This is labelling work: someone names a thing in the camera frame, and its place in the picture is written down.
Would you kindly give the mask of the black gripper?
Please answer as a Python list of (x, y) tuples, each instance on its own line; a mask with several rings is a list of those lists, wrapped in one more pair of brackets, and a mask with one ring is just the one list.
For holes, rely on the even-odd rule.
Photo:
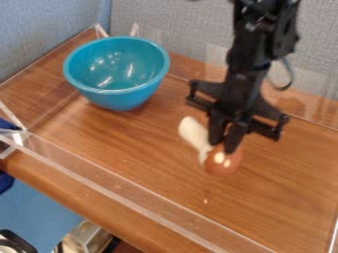
[(254, 132), (274, 141), (282, 136), (289, 115), (262, 95), (265, 73), (227, 73), (222, 82), (193, 79), (187, 103), (209, 116), (209, 142), (223, 141), (233, 154), (246, 134)]

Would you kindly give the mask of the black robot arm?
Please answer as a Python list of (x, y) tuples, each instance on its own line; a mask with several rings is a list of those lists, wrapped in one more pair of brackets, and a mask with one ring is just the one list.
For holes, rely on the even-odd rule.
[(286, 61), (300, 41), (301, 0), (230, 0), (234, 3), (234, 41), (227, 52), (225, 80), (193, 80), (187, 102), (209, 116), (209, 142), (237, 151), (246, 134), (278, 140), (289, 122), (262, 95), (273, 62)]

